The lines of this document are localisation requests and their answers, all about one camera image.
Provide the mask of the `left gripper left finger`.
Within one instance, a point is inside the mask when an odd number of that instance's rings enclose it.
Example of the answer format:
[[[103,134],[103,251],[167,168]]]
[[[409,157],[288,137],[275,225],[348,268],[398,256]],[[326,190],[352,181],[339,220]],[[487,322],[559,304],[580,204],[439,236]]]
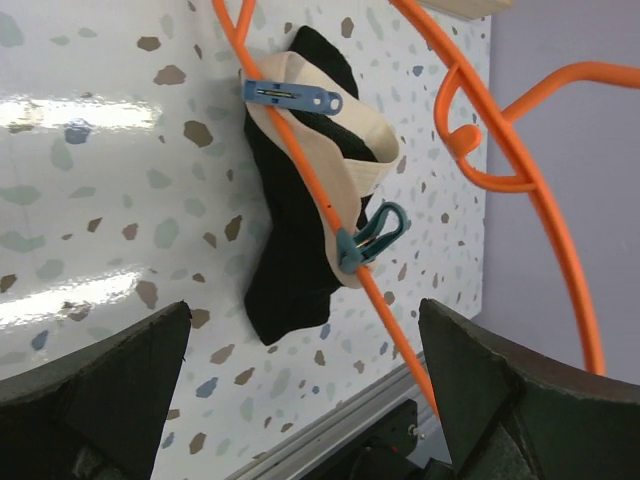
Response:
[[[190,330],[176,302],[3,380],[2,478],[150,478]]]

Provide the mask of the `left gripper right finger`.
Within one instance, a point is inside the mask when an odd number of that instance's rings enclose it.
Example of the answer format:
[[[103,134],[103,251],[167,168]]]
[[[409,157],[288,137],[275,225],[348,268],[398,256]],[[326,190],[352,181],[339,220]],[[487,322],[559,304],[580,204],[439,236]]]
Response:
[[[425,360],[455,479],[636,479],[639,388],[553,360],[434,299]]]

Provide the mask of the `teal clothespin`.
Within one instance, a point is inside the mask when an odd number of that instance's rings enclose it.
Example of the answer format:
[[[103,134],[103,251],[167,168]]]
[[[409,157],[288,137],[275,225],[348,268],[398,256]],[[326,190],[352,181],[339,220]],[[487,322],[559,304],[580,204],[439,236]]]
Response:
[[[390,214],[397,219],[394,230],[384,233]],[[397,241],[409,227],[405,210],[395,202],[384,202],[376,210],[365,226],[355,234],[344,228],[336,232],[337,263],[344,274],[355,274],[365,265],[373,262],[378,255]]]

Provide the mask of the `black underwear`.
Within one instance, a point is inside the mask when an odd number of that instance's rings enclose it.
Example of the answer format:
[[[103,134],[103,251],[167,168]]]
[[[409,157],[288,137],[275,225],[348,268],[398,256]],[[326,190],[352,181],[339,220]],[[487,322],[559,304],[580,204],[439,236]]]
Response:
[[[345,229],[367,222],[375,188],[397,164],[400,145],[389,122],[359,99],[344,55],[321,33],[302,26],[289,48],[259,63],[268,80],[319,86],[339,93],[342,111],[326,116],[282,110]],[[330,297],[359,280],[339,270],[336,241],[265,107],[246,106],[244,134],[257,166],[272,220],[266,245],[249,281],[244,305],[265,345],[327,323]]]

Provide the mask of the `orange plastic hanger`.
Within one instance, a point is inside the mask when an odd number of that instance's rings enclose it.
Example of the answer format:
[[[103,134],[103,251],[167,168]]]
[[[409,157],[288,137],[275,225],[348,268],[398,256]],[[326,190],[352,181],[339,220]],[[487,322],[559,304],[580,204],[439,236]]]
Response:
[[[455,46],[437,22],[416,1],[389,1],[433,48],[448,68],[434,103],[434,122],[439,137],[444,142],[462,174],[474,185],[496,193],[526,193],[535,207],[544,226],[551,246],[564,275],[576,315],[586,370],[605,375],[605,357],[600,339],[594,306],[577,250],[569,229],[553,194],[529,151],[513,128],[513,122],[551,96],[563,86],[576,81],[591,81],[601,84],[639,89],[639,69],[603,62],[580,62],[560,68],[532,87],[503,111],[491,96],[463,53]],[[234,24],[228,14],[225,1],[211,1],[215,14],[246,73],[263,80],[263,75],[245,47],[249,25],[256,1],[242,1],[238,19]],[[495,176],[472,167],[467,156],[482,141],[479,128],[466,124],[450,132],[448,112],[456,92],[462,89],[477,110],[489,133],[502,150],[515,175]],[[265,107],[269,123],[284,142],[285,151],[293,156],[293,163],[301,174],[310,194],[320,208],[322,217],[334,237],[346,233],[337,203],[333,202],[319,177],[319,170],[309,162],[304,147],[280,113],[271,106]],[[355,274],[364,287],[371,303],[380,316],[392,340],[402,355],[416,384],[422,390],[429,406],[439,417],[436,396],[431,378],[419,361],[408,340],[402,333],[391,310],[386,306],[372,273],[360,260],[356,261]]]

